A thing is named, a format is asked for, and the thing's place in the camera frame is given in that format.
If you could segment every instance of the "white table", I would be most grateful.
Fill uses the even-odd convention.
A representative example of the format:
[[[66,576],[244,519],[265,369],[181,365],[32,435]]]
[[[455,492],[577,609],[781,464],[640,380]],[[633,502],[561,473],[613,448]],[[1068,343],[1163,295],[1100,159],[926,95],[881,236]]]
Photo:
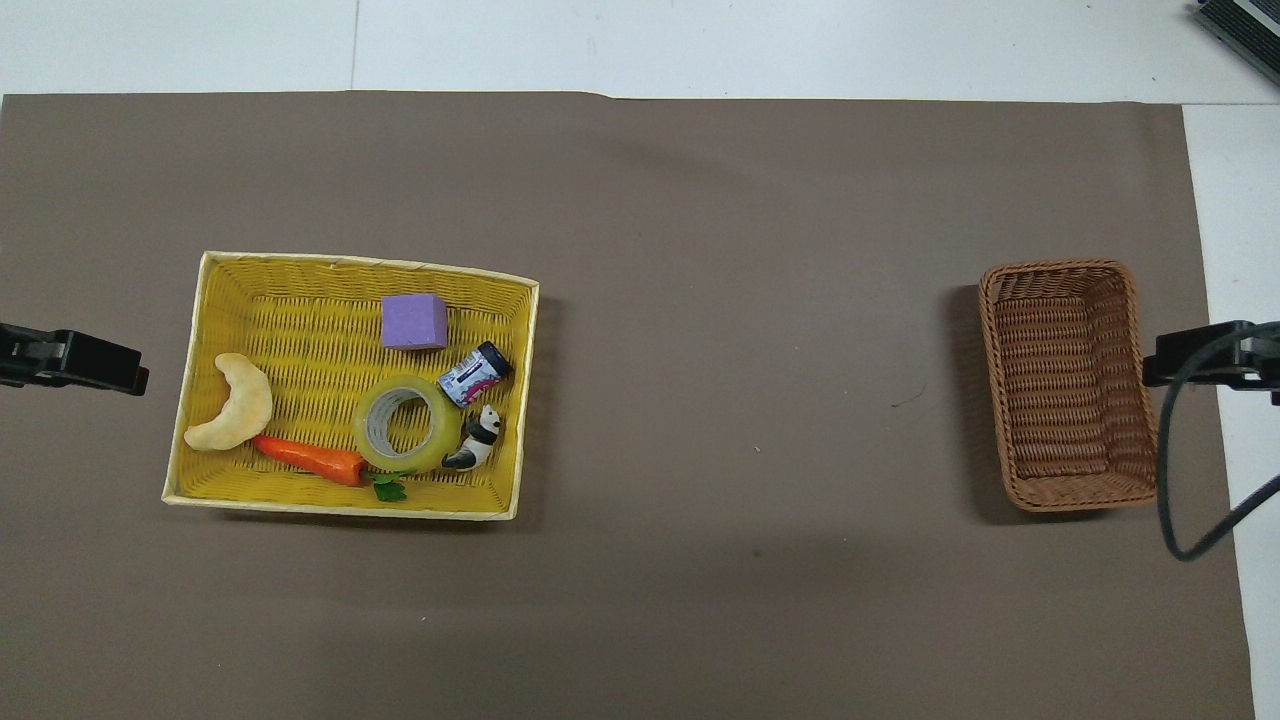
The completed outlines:
[[[0,92],[351,88],[1178,102],[1210,315],[1280,319],[1280,87],[1197,27],[1180,0],[8,0],[0,8]],[[1280,414],[1258,395],[1224,391],[1220,400],[1238,502],[1280,466]],[[1280,717],[1280,503],[1263,506],[1235,539],[1257,716]]]

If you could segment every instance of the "packing tape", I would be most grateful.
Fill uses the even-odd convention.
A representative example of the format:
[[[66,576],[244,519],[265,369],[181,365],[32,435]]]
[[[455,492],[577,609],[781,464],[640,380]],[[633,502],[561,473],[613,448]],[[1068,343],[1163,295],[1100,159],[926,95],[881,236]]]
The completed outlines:
[[[396,452],[388,432],[401,405],[421,398],[431,413],[426,437],[408,452]],[[356,447],[370,465],[392,473],[422,473],[440,466],[462,436],[462,415],[440,388],[417,375],[381,380],[360,398],[352,416]]]

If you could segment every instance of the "black cable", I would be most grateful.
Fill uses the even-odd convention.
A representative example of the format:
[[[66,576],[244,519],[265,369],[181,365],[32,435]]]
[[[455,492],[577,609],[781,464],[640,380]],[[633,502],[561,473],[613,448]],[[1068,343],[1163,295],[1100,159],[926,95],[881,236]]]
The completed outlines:
[[[1178,538],[1174,537],[1174,521],[1169,515],[1169,433],[1174,419],[1174,401],[1178,400],[1178,393],[1187,384],[1199,369],[1208,361],[1210,357],[1216,352],[1230,347],[1231,345],[1253,337],[1280,337],[1280,322],[1275,323],[1262,323],[1253,325],[1251,328],[1244,328],[1228,333],[1212,342],[1206,343],[1203,347],[1192,354],[1190,357],[1183,363],[1183,366],[1178,369],[1178,374],[1169,382],[1169,392],[1165,395],[1165,404],[1160,407],[1160,436],[1156,441],[1156,505],[1160,512],[1160,530],[1165,536],[1165,547],[1174,557],[1181,560],[1183,562],[1190,562],[1208,548],[1217,544],[1217,541],[1226,537],[1226,533],[1231,532],[1231,528],[1238,525],[1249,512],[1257,510],[1260,505],[1266,502],[1271,496],[1280,492],[1280,475],[1276,475],[1266,482],[1262,487],[1253,491],[1253,495],[1244,498],[1244,502],[1236,505],[1226,514],[1225,518],[1219,520],[1213,529],[1204,534],[1190,550],[1183,550],[1178,547]]]

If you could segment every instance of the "toy panda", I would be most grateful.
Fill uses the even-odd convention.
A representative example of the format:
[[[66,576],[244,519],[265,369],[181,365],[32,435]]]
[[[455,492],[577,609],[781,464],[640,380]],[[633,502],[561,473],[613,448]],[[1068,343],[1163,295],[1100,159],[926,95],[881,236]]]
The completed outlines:
[[[498,428],[502,419],[492,405],[485,405],[480,410],[479,420],[467,420],[467,437],[462,441],[462,447],[453,455],[445,456],[440,465],[453,468],[462,473],[480,465],[489,459],[493,443],[498,442]]]

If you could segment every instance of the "green leaf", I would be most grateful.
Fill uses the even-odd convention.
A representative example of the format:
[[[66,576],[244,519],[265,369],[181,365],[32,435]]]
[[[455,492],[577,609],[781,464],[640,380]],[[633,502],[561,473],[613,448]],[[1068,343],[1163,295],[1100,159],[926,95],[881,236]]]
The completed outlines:
[[[370,480],[374,480],[375,486],[384,486],[412,473],[370,473],[369,470],[361,470],[360,474]]]
[[[404,486],[399,483],[393,483],[390,479],[378,483],[375,480],[374,492],[378,493],[378,500],[383,502],[396,502],[398,500],[404,500]]]

